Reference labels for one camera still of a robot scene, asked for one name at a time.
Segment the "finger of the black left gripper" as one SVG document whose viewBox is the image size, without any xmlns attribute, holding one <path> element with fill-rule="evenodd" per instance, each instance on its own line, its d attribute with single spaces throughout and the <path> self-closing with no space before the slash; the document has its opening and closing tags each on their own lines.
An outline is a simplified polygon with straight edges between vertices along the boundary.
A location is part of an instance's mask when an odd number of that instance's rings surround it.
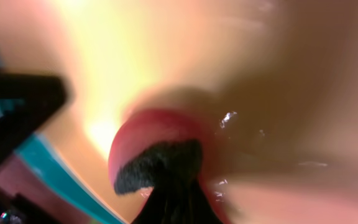
<svg viewBox="0 0 358 224">
<path fill-rule="evenodd" d="M 67 102 L 56 75 L 0 71 L 0 165 Z"/>
</svg>

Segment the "red black sponge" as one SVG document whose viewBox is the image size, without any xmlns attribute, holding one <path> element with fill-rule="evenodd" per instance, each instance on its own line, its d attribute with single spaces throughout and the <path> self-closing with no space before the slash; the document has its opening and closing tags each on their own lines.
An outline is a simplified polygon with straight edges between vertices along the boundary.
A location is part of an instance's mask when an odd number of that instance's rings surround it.
<svg viewBox="0 0 358 224">
<path fill-rule="evenodd" d="M 108 174 L 116 195 L 150 189 L 133 223 L 229 223 L 206 183 L 214 142 L 184 112 L 151 108 L 131 115 L 112 141 Z"/>
</svg>

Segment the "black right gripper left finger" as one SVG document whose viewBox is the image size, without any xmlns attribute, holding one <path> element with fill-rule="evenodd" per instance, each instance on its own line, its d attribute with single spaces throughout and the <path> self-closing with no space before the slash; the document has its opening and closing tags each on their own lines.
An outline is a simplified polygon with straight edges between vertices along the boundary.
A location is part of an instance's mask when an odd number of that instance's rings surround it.
<svg viewBox="0 0 358 224">
<path fill-rule="evenodd" d="M 192 222 L 190 186 L 198 174 L 198 141 L 163 141 L 137 158 L 144 166 L 142 186 L 152 187 L 134 223 Z"/>
</svg>

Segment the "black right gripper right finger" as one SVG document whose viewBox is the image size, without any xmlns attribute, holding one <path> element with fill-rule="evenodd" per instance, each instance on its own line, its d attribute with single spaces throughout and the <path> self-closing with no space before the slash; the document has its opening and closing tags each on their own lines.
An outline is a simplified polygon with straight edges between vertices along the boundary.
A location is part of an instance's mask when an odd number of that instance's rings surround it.
<svg viewBox="0 0 358 224">
<path fill-rule="evenodd" d="M 199 180 L 194 183 L 194 220 L 196 224 L 223 224 L 211 206 Z"/>
</svg>

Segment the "yellow plate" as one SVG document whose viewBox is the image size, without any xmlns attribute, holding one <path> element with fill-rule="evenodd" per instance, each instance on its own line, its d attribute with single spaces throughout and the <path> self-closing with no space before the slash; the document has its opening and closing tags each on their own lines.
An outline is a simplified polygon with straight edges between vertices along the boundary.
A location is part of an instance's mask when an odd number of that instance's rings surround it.
<svg viewBox="0 0 358 224">
<path fill-rule="evenodd" d="M 146 108 L 195 114 L 218 142 L 213 197 L 233 223 L 358 223 L 358 1 L 0 1 L 0 63 L 57 72 L 52 151 L 131 221 L 108 154 Z"/>
</svg>

